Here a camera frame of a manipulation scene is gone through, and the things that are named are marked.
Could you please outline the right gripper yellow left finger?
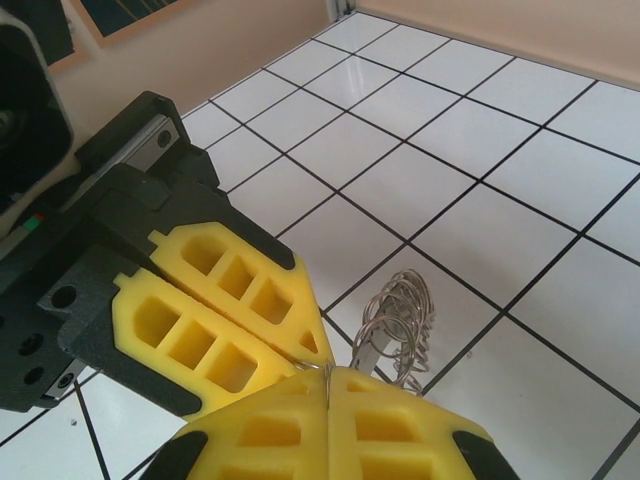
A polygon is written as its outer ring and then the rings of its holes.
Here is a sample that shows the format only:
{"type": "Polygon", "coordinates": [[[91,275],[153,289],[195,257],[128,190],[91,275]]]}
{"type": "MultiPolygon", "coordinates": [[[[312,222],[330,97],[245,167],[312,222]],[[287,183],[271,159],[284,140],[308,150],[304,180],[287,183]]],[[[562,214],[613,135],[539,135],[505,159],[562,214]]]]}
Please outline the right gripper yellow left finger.
{"type": "Polygon", "coordinates": [[[328,480],[325,372],[307,370],[186,424],[143,480],[328,480]]]}

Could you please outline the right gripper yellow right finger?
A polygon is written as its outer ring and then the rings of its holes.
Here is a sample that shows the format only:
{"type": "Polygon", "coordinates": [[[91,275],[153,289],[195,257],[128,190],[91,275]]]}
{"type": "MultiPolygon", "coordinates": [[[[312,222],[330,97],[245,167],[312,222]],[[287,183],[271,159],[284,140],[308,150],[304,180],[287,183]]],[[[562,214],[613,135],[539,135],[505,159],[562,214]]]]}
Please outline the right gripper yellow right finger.
{"type": "Polygon", "coordinates": [[[357,370],[329,383],[329,480],[516,480],[479,424],[357,370]]]}

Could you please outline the aluminium corner post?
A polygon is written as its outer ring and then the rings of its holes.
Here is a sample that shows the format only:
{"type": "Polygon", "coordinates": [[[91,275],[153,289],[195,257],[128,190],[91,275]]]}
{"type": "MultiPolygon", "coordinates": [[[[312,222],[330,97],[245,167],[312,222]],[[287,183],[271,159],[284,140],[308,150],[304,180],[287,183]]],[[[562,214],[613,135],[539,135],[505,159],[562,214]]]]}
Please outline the aluminium corner post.
{"type": "Polygon", "coordinates": [[[325,0],[329,21],[335,22],[356,11],[357,0],[325,0]]]}

